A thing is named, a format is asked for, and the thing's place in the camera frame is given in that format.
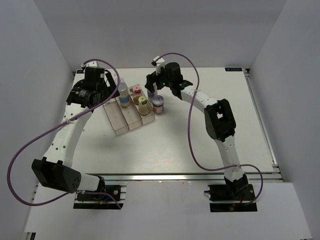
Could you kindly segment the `silver lid jar blue label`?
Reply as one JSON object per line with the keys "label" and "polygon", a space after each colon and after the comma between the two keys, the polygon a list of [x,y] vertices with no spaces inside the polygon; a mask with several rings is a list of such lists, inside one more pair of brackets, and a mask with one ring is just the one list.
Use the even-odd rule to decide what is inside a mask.
{"label": "silver lid jar blue label", "polygon": [[152,103],[153,98],[158,95],[158,89],[156,83],[153,84],[154,92],[147,90],[147,98],[150,103]]}

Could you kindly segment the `pink cap spice bottle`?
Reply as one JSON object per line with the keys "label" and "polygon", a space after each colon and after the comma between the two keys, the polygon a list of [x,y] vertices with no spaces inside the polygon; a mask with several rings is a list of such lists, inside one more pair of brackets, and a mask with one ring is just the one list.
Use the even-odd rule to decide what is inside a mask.
{"label": "pink cap spice bottle", "polygon": [[143,95],[140,85],[139,84],[134,85],[131,88],[131,91],[132,91],[132,100],[136,105],[138,105],[139,104],[139,98]]}

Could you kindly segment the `yellow cap white bottle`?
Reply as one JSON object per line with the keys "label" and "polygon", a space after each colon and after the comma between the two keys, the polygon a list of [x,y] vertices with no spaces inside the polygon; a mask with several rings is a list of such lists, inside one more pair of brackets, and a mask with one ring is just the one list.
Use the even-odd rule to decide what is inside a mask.
{"label": "yellow cap white bottle", "polygon": [[142,116],[146,116],[150,113],[148,99],[145,96],[140,96],[138,98],[138,112]]}

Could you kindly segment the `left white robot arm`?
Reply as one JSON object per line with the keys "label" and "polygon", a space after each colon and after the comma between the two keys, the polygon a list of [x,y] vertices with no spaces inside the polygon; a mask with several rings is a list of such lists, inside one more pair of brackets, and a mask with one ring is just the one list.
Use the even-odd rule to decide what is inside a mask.
{"label": "left white robot arm", "polygon": [[66,125],[58,130],[42,159],[34,159],[31,165],[43,187],[70,194],[88,191],[96,200],[105,196],[102,177],[81,173],[72,168],[72,162],[80,136],[93,114],[92,107],[107,100],[115,88],[112,74],[104,68],[87,66],[76,71],[63,115]]}

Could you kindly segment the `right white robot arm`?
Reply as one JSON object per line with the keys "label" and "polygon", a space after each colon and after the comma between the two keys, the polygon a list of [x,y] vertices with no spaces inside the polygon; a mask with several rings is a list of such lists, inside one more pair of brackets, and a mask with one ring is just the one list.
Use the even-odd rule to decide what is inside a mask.
{"label": "right white robot arm", "polygon": [[184,79],[176,62],[165,63],[161,58],[154,60],[152,65],[156,70],[146,76],[145,87],[152,93],[154,85],[158,90],[168,87],[175,97],[190,103],[190,110],[195,107],[204,114],[206,132],[216,143],[221,156],[223,167],[220,169],[224,171],[226,195],[238,199],[248,186],[248,179],[240,166],[235,146],[236,121],[229,101],[216,100],[199,91]]}

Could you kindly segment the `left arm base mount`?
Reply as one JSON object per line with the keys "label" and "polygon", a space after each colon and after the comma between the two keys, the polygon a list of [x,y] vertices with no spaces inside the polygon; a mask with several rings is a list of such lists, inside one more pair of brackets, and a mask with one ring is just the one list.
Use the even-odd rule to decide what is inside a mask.
{"label": "left arm base mount", "polygon": [[96,191],[77,191],[73,203],[76,210],[121,210],[126,199],[126,185],[106,183],[100,177]]}

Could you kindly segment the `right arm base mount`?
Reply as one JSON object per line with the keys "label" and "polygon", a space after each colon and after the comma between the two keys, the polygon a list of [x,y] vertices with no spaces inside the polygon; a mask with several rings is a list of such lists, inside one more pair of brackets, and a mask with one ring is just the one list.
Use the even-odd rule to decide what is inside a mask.
{"label": "right arm base mount", "polygon": [[230,183],[209,184],[203,191],[209,198],[211,213],[257,212],[256,194],[252,184],[234,188]]}

